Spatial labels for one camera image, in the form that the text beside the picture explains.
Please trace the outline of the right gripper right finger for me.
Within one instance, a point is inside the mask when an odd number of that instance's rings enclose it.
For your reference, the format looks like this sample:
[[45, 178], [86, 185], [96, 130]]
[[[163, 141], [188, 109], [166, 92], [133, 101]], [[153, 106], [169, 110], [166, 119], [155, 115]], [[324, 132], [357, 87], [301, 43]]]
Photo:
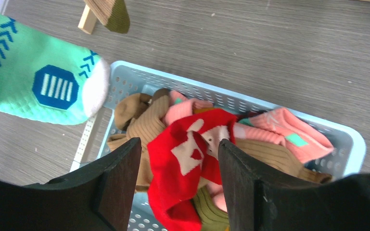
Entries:
[[233, 231], [370, 231], [370, 174], [322, 185], [283, 173], [229, 140], [218, 148]]

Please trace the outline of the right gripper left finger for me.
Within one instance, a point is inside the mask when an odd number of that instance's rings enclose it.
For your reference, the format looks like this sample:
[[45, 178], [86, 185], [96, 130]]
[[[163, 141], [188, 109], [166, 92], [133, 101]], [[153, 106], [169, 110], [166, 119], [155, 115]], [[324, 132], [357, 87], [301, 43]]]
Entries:
[[141, 141], [45, 184], [0, 180], [0, 231], [125, 231], [139, 171]]

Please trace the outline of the red white patterned sock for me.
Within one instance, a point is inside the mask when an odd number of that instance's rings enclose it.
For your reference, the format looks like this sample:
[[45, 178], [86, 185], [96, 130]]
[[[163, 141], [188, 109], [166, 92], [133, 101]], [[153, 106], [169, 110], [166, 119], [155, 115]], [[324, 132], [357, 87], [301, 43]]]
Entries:
[[199, 231], [202, 224], [191, 202], [207, 180], [220, 185], [218, 147], [235, 142], [237, 117], [214, 109], [181, 118], [147, 145], [153, 179], [147, 191], [155, 218], [169, 231]]

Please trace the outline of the mint green blue sock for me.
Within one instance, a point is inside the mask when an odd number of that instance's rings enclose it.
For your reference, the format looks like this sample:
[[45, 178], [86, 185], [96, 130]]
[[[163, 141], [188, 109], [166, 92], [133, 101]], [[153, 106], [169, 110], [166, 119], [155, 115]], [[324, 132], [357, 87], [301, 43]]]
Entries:
[[0, 14], [0, 112], [77, 125], [95, 115], [110, 65], [96, 52]]

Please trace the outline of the olive green sock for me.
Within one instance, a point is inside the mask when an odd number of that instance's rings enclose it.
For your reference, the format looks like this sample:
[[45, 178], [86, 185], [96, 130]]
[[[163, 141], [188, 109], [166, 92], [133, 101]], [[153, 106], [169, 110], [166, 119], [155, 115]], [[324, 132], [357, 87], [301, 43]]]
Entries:
[[206, 187], [194, 196], [193, 205], [201, 221], [201, 231], [230, 231], [228, 214], [214, 205]]

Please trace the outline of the pink ribbed sock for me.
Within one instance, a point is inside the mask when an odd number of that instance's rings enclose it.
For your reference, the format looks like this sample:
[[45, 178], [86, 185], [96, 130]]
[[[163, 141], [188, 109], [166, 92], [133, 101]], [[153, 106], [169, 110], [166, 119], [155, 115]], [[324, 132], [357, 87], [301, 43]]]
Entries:
[[[169, 93], [169, 97], [170, 108], [164, 118], [166, 125], [213, 109], [211, 102], [188, 99], [174, 90]], [[326, 136], [297, 118], [286, 108], [242, 118], [235, 123], [233, 133], [238, 139], [280, 145], [290, 151], [301, 163], [324, 157], [334, 149]]]

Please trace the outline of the tan brown sock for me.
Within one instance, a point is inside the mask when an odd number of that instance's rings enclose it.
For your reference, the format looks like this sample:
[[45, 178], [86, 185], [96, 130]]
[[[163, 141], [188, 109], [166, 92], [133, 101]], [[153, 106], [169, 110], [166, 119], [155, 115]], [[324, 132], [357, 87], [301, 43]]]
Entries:
[[153, 179], [147, 144], [168, 126], [164, 118], [170, 108], [170, 92], [168, 89], [159, 89], [153, 96], [135, 93], [123, 99], [115, 108], [114, 122], [123, 133], [108, 138], [109, 148], [115, 150], [134, 137], [139, 137], [142, 142], [136, 192], [147, 191]]

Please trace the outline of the light blue plastic basket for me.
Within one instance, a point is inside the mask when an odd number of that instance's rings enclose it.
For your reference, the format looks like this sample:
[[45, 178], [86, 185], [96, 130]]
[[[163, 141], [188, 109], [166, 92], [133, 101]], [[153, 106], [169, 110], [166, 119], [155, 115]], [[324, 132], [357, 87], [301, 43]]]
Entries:
[[[231, 90], [137, 64], [116, 61], [111, 64], [111, 80], [107, 100], [98, 114], [87, 121], [71, 164], [71, 171], [88, 163], [88, 156], [96, 135], [99, 133], [105, 109], [115, 109], [121, 100], [131, 94], [152, 95], [161, 88], [178, 91], [187, 98], [210, 101], [215, 107], [225, 109], [233, 114], [270, 111], [277, 108], [276, 104]], [[366, 143], [359, 132], [353, 128], [302, 112], [293, 111], [293, 114], [325, 135], [334, 146], [333, 152], [326, 157], [307, 163], [307, 168], [312, 171], [329, 173], [336, 180], [360, 172], [366, 155]]]

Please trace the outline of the brown green striped sock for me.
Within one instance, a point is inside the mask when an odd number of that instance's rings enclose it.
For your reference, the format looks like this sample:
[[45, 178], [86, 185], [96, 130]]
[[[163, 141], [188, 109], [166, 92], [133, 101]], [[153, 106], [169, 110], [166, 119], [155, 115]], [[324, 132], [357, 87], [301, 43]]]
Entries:
[[124, 0], [84, 0], [84, 2], [109, 31], [128, 33], [130, 18]]

